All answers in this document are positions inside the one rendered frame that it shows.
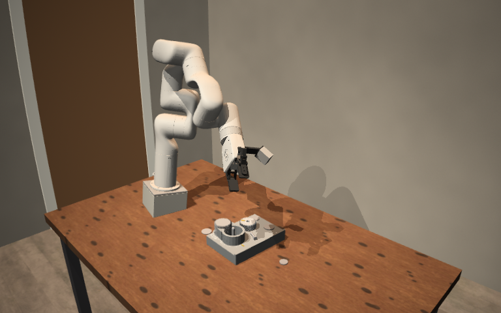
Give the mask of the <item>white toothed gear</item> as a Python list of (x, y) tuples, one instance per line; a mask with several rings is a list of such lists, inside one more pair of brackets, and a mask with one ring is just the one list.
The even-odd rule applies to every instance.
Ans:
[(239, 225), (243, 226), (245, 231), (252, 231), (256, 229), (256, 220), (250, 217), (242, 218)]

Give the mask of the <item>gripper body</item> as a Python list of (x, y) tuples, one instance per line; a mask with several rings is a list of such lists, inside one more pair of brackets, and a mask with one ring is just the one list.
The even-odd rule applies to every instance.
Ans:
[(231, 170), (236, 170), (238, 164), (235, 159), (240, 158), (241, 152), (238, 153), (237, 148), (245, 148), (243, 142), (243, 136), (240, 134), (228, 134), (222, 137), (220, 140), (222, 144), (222, 163), (224, 173), (227, 173), (229, 168)]

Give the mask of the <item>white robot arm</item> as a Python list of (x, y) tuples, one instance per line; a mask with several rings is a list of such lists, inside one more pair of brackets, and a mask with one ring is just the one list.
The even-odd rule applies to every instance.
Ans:
[[(171, 192), (179, 188), (177, 179), (178, 146), (174, 138), (192, 140), (197, 127), (219, 128), (220, 139), (228, 134), (243, 136), (235, 104), (224, 103), (219, 83), (209, 76), (202, 49), (185, 42), (157, 40), (153, 45), (155, 61), (167, 64), (162, 73), (160, 106), (187, 116), (163, 113), (155, 118), (155, 172), (150, 186)], [(199, 89), (182, 89), (186, 84)], [(193, 119), (193, 121), (192, 121)]]

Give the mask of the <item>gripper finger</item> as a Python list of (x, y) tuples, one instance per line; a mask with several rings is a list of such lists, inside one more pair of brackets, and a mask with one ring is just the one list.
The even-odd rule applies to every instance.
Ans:
[(248, 171), (248, 162), (247, 162), (247, 148), (237, 148), (238, 153), (241, 152), (240, 158), (236, 158), (235, 161), (238, 164), (237, 170), (239, 174), (239, 178), (248, 179), (249, 171)]
[[(234, 176), (232, 176), (231, 173), (234, 173)], [(228, 181), (228, 187), (230, 192), (239, 191), (239, 186), (236, 177), (237, 177), (237, 169), (235, 171), (231, 171), (231, 169), (229, 168), (229, 170), (226, 173), (226, 178)]]

